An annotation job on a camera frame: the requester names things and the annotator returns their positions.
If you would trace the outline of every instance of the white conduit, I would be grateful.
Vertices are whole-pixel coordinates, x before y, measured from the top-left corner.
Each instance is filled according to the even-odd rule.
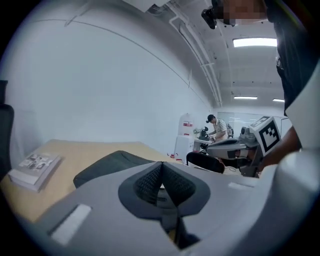
[[[186,18],[171,4],[171,3],[167,3],[166,4],[170,10],[176,15],[176,17],[170,19],[169,23],[170,25],[176,30],[178,31],[179,33],[181,33],[181,35],[184,37],[184,40],[188,43],[188,45],[190,46],[190,48],[192,49],[192,52],[196,55],[199,63],[200,63],[200,66],[207,78],[207,81],[210,85],[210,88],[211,90],[213,90],[213,95],[214,95],[214,98],[216,100],[216,102],[218,103],[218,105],[220,107],[222,107],[222,99],[221,99],[221,92],[220,92],[220,87],[219,87],[219,83],[218,83],[218,80],[217,80],[217,77],[216,77],[216,73],[212,67],[212,65],[209,65],[209,69],[212,73],[212,76],[213,76],[213,81],[212,81],[212,78],[211,78],[211,75],[209,74],[209,71],[207,70],[207,66],[202,66],[202,65],[205,65],[207,63],[210,63],[211,60],[210,60],[210,57],[206,51],[206,49],[204,48],[203,44],[201,43],[199,37],[197,36],[197,34],[194,32],[194,30],[192,29],[192,27],[189,25],[189,22],[186,20]],[[202,54],[204,55],[205,59],[206,59],[206,62],[205,63],[203,60],[202,60],[202,57],[201,55],[199,54],[199,52],[197,51],[197,48],[193,45],[192,41],[190,40],[190,38],[188,37],[188,35],[186,34],[186,32],[184,32],[184,30],[182,28],[180,29],[177,29],[174,24],[173,24],[173,21],[176,20],[177,18],[181,19],[183,21],[183,23],[185,24],[185,27],[186,29],[188,30],[188,32],[192,35],[192,37],[194,38],[194,40],[196,41],[196,43],[198,44],[198,46],[200,47],[201,51],[202,51]]]

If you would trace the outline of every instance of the white ceiling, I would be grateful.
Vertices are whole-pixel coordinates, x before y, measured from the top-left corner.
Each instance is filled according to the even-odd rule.
[[[283,99],[281,79],[276,69],[276,47],[255,46],[234,48],[233,39],[243,37],[276,38],[273,24],[267,20],[251,25],[232,27],[219,22],[210,29],[201,12],[211,0],[171,1],[190,21],[212,57],[219,81],[223,106],[249,105],[281,107],[272,99]],[[233,96],[257,96],[258,100],[235,100]]]

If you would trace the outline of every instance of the black cap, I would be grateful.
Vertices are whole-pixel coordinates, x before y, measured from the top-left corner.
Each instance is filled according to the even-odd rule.
[[[206,123],[210,123],[212,121],[212,119],[216,118],[213,114],[208,115],[208,121],[206,121]]]

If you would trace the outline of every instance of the white book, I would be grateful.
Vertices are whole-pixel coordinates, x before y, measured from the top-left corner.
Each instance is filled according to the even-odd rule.
[[[17,168],[12,169],[8,175],[13,183],[39,192],[60,159],[58,155],[33,153],[23,160]]]

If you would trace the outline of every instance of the black shirt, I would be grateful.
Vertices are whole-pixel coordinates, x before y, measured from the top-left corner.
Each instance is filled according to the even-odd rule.
[[[301,28],[294,15],[285,10],[282,1],[264,0],[266,15],[274,24],[277,37],[279,61],[277,71],[284,92],[284,115],[286,109],[308,83],[318,63],[319,52],[308,33]]]

